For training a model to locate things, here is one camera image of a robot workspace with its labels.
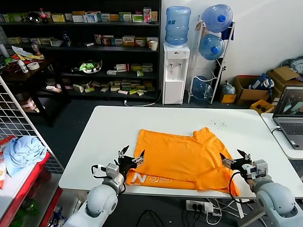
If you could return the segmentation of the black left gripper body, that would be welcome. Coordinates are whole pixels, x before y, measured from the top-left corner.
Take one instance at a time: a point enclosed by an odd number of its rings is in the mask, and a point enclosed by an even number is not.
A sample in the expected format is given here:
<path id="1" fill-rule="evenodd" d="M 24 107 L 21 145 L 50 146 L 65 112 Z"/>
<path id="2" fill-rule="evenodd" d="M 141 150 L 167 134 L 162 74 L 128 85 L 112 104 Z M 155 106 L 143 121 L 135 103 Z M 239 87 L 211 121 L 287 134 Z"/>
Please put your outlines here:
<path id="1" fill-rule="evenodd" d="M 123 156 L 114 160 L 115 164 L 119 166 L 119 173 L 126 175 L 130 169 L 136 169 L 137 163 L 133 157 Z"/>

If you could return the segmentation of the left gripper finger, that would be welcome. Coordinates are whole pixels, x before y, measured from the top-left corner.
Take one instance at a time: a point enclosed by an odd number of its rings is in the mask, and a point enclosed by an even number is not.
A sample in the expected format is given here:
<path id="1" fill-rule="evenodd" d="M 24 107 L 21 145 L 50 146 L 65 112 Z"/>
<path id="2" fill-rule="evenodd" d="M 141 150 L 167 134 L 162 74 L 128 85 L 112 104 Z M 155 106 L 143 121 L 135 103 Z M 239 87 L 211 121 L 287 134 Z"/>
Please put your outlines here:
<path id="1" fill-rule="evenodd" d="M 145 150 L 142 151 L 139 157 L 134 158 L 132 162 L 135 163 L 136 165 L 141 165 L 144 162 L 144 153 Z"/>
<path id="2" fill-rule="evenodd" d="M 127 152 L 129 145 L 124 147 L 121 151 L 118 152 L 118 158 L 124 158 L 125 153 Z"/>

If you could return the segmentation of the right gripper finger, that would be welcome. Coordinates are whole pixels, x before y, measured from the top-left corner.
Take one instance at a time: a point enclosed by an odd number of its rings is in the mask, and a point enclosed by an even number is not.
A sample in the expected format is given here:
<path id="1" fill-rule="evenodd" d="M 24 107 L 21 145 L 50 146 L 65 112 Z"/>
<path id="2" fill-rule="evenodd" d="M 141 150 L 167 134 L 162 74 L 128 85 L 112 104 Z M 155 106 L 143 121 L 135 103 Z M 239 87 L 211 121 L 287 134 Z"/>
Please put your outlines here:
<path id="1" fill-rule="evenodd" d="M 220 153 L 222 164 L 227 168 L 233 168 L 234 160 L 226 158 L 222 153 Z"/>
<path id="2" fill-rule="evenodd" d="M 239 149 L 237 151 L 241 155 L 241 160 L 251 161 L 250 154 L 247 154 L 246 152 Z"/>

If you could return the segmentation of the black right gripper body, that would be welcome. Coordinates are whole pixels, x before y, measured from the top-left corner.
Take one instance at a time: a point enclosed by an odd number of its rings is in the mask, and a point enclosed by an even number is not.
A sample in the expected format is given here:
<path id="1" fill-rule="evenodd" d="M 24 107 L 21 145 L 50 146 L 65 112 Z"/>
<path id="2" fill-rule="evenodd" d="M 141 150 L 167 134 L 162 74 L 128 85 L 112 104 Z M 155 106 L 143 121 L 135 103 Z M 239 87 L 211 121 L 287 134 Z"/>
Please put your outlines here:
<path id="1" fill-rule="evenodd" d="M 252 160 L 250 158 L 235 159 L 231 164 L 231 170 L 238 170 L 241 175 L 251 175 L 254 173 L 254 167 L 252 166 Z"/>

